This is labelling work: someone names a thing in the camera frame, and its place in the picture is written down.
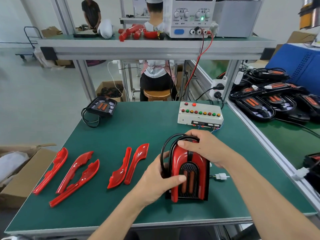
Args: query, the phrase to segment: knob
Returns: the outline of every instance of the knob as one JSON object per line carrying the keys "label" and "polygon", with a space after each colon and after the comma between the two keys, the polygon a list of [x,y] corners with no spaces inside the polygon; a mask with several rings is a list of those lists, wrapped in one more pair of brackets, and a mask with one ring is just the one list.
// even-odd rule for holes
{"label": "knob", "polygon": [[196,17],[196,18],[200,18],[200,17],[201,17],[201,12],[196,12],[196,13],[195,13],[195,17]]}
{"label": "knob", "polygon": [[180,16],[180,13],[179,13],[178,11],[175,11],[175,12],[174,12],[174,17],[175,17],[175,18],[178,18],[179,16]]}
{"label": "knob", "polygon": [[206,19],[210,18],[210,15],[211,15],[211,13],[210,13],[210,12],[206,12],[206,13],[205,13],[205,17],[206,17]]}
{"label": "knob", "polygon": [[188,11],[184,12],[184,17],[185,17],[186,19],[189,18],[189,17],[190,17],[190,12],[188,12]]}

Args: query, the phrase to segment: left hand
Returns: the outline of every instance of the left hand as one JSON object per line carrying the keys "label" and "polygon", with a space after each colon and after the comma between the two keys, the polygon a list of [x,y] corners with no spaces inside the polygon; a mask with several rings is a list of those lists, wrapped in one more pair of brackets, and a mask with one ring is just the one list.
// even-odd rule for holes
{"label": "left hand", "polygon": [[[163,158],[168,156],[169,152],[163,154]],[[182,184],[187,179],[184,175],[162,178],[161,172],[160,155],[158,155],[132,189],[131,193],[140,201],[142,207],[155,202],[167,190]]]}

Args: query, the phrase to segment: white shirt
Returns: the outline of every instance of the white shirt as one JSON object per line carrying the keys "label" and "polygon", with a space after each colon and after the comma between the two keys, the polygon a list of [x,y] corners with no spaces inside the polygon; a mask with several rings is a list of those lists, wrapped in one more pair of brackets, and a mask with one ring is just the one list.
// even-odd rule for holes
{"label": "white shirt", "polygon": [[[150,31],[150,32],[152,32],[152,31],[163,32],[163,30],[164,30],[163,23],[159,24],[157,27],[154,27],[149,22],[146,22],[144,24],[144,26],[146,27],[146,30]],[[164,68],[160,68],[160,67],[165,66],[165,64],[166,64],[165,60],[147,60],[146,62],[148,64],[148,68],[144,72],[146,76],[151,77],[151,78],[158,78],[158,77],[161,77],[167,73]],[[173,67],[174,67],[174,60],[170,60],[170,68],[172,69]]]}

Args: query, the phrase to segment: person's neck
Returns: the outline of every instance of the person's neck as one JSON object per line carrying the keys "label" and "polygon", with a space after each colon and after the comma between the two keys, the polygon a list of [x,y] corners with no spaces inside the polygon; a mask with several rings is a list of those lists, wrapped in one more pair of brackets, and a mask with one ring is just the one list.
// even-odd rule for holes
{"label": "person's neck", "polygon": [[163,22],[163,13],[162,12],[150,12],[149,23],[154,27],[157,27]]}

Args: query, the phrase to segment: stool seat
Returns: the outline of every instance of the stool seat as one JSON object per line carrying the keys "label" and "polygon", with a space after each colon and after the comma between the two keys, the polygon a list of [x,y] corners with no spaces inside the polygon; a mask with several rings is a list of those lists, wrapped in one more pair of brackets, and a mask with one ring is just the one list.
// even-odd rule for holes
{"label": "stool seat", "polygon": [[170,97],[170,89],[164,91],[144,90],[143,92],[148,101],[167,101],[167,98]]}

